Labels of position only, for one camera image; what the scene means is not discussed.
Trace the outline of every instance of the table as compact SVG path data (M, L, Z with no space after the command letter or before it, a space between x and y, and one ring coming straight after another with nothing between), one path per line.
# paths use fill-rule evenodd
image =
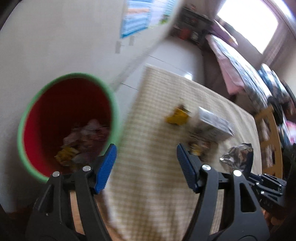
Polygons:
M176 146L187 141L188 132L164 121L180 102L191 112L200 106L234 125L234 137L214 145L207 164L227 172L219 157L234 145L252 143L252 172L261 173L258 134L249 113L200 84L148 66L104 190L108 227L124 240L182 240L191 220L199 195L188 188L176 157ZM222 203L219 191L212 232Z

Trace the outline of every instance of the wooden chair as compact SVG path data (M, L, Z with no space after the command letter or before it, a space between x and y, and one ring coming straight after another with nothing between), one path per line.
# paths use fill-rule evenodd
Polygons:
M283 161L281 155L281 143L279 139L279 133L277 125L273 115L274 109L272 106L268 106L265 110L257 114L254 119L256 123L260 123L262 119L267 119L270 127L269 140L260 143L260 148L265 149L267 146L271 145L274 150L275 163L272 167L262 169L262 173L273 175L277 178L283 177Z

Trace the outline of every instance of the blue gripper pad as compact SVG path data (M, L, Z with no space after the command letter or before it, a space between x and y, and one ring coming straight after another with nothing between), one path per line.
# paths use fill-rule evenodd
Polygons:
M116 156L117 148L114 144L111 144L104 155L104 160L96 175L96 184L94 189L97 194L99 194L99 192L105 188L112 167L114 165Z
M187 151L183 150L183 147L179 144L177 146L177 158L182 168L183 174L185 176L188 187L194 192L197 192L198 185L196 183L196 173L190 163L188 156L186 155Z

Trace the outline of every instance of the trash bin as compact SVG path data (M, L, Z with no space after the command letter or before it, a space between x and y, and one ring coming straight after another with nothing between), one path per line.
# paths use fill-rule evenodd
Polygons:
M71 128L91 119L110 130L100 150L103 154L110 143L117 144L120 132L117 103L104 82L89 74L72 73L47 84L28 105L18 129L18 151L27 171L43 183L54 171L69 172L55 155Z

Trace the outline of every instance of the white wall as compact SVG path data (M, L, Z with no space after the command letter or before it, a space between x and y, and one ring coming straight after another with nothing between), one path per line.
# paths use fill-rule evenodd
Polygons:
M283 59L280 67L274 70L280 80L284 80L296 95L296 40L289 46L289 54Z
M178 0L174 13L183 0ZM129 38L115 53L125 0L23 0L0 31L0 203L8 212L28 205L40 184L18 158L17 127L30 99L48 82L88 72L115 87L172 22Z

